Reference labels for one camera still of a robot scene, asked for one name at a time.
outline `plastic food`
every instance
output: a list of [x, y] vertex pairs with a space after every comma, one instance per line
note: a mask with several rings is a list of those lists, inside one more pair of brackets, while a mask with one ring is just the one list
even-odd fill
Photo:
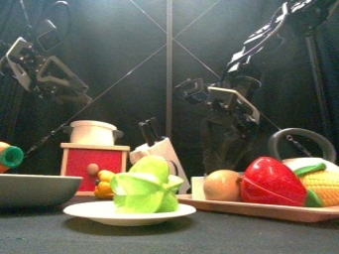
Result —
[[314, 191], [322, 200], [323, 206], [339, 205], [339, 173], [326, 171], [326, 164], [306, 166], [294, 173], [305, 187]]
[[207, 200], [242, 201], [242, 176], [231, 170], [218, 170], [210, 173], [205, 180], [205, 195]]
[[177, 191], [182, 178], [170, 175], [165, 158], [146, 156], [127, 173], [115, 175], [111, 181], [117, 212], [154, 213], [175, 211], [179, 207]]
[[109, 170], [102, 170], [98, 172], [98, 183], [95, 186], [94, 194], [101, 199], [113, 199], [114, 192], [111, 189], [111, 180], [115, 173]]
[[277, 159], [259, 157], [249, 166], [242, 181], [243, 201], [305, 206], [307, 189], [293, 170]]
[[24, 160], [24, 153], [19, 147], [0, 142], [0, 174], [16, 168]]

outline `yellow fruit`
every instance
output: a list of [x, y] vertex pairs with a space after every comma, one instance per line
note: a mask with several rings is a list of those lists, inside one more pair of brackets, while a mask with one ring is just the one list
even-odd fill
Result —
[[114, 192], [111, 189], [111, 179], [114, 178], [115, 173], [109, 170], [102, 170], [98, 172], [98, 184], [94, 190], [94, 194], [101, 199], [111, 199]]

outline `white pot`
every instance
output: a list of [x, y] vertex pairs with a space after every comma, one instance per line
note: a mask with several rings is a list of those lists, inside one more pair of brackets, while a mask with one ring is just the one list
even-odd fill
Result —
[[317, 165], [318, 163], [325, 163], [327, 171], [339, 172], [339, 167], [334, 163], [326, 161], [323, 158], [299, 157], [299, 158], [285, 159], [282, 161], [294, 171], [302, 167], [313, 166], [313, 165]]
[[114, 125], [99, 121], [75, 121], [71, 127], [71, 143], [114, 146], [115, 139], [123, 136]]

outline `white container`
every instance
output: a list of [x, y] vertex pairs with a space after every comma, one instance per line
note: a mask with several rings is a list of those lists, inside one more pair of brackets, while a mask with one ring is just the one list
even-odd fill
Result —
[[313, 166], [317, 165], [318, 163], [325, 163], [326, 165], [326, 170], [327, 171], [334, 171], [339, 172], [339, 167], [326, 161], [323, 158], [317, 158], [317, 157], [299, 157], [299, 158], [291, 158], [291, 159], [285, 159], [282, 162], [295, 171], [302, 167], [306, 166]]
[[117, 127], [105, 122], [82, 120], [73, 122], [71, 127], [71, 143], [114, 146], [115, 139], [122, 137]]
[[205, 182], [206, 182], [206, 177], [191, 178], [194, 200], [206, 200]]

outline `toy fruit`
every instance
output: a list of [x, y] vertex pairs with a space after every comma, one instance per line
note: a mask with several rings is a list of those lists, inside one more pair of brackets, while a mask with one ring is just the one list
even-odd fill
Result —
[[94, 190], [94, 194], [101, 199], [113, 199], [114, 192], [111, 190], [111, 180], [115, 173], [109, 170], [102, 170], [98, 172], [98, 182]]
[[16, 168], [24, 159], [24, 153], [19, 147], [0, 142], [0, 174], [8, 169]]
[[246, 202], [305, 206], [307, 189], [281, 161], [259, 157], [243, 175], [242, 197]]

